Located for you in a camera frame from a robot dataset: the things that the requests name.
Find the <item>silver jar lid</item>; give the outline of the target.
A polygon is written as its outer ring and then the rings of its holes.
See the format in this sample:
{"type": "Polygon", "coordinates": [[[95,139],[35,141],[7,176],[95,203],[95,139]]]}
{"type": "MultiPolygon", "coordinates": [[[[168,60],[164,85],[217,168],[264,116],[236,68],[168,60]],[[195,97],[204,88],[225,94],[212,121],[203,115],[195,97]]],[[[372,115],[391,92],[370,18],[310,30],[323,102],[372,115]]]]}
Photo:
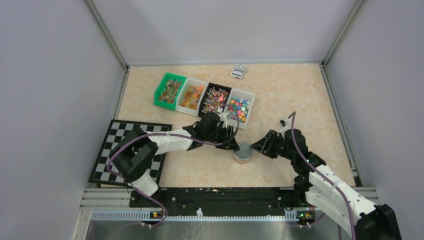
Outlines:
{"type": "Polygon", "coordinates": [[[234,151],[233,155],[237,155],[239,157],[253,155],[253,148],[250,143],[243,141],[240,142],[238,145],[239,150],[234,151]]]}

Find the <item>clear plastic jar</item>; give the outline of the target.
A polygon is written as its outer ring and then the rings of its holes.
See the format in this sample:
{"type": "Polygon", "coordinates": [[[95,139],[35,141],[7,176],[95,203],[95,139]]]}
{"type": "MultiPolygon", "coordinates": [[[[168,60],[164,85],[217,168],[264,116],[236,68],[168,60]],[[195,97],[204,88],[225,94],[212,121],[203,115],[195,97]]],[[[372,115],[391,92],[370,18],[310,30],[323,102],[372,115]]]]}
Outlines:
{"type": "Polygon", "coordinates": [[[247,164],[252,158],[252,155],[249,156],[237,156],[237,155],[233,155],[233,160],[235,163],[239,164],[239,165],[244,165],[247,164]]]}

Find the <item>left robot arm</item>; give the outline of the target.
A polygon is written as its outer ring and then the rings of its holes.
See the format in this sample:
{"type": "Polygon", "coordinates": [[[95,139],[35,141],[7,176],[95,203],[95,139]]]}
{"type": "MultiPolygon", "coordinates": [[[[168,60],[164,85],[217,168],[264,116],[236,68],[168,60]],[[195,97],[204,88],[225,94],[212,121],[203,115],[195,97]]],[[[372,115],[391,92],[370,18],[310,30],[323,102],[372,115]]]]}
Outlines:
{"type": "Polygon", "coordinates": [[[229,112],[209,112],[192,125],[172,131],[149,132],[136,126],[110,151],[106,168],[138,191],[147,206],[154,207],[161,198],[159,185],[149,171],[154,157],[204,145],[238,151],[240,147],[235,139],[238,128],[228,124],[229,115],[229,112]]]}

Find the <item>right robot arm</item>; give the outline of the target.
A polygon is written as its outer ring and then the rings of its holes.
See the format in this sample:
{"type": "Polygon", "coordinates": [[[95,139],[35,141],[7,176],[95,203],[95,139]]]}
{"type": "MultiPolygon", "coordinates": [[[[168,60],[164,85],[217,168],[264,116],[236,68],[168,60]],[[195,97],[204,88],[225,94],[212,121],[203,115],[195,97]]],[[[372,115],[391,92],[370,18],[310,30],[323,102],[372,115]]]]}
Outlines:
{"type": "Polygon", "coordinates": [[[317,207],[353,240],[400,240],[395,211],[378,205],[353,189],[317,154],[309,150],[298,129],[270,130],[251,146],[271,159],[288,159],[297,173],[293,200],[299,206],[317,207]]]}

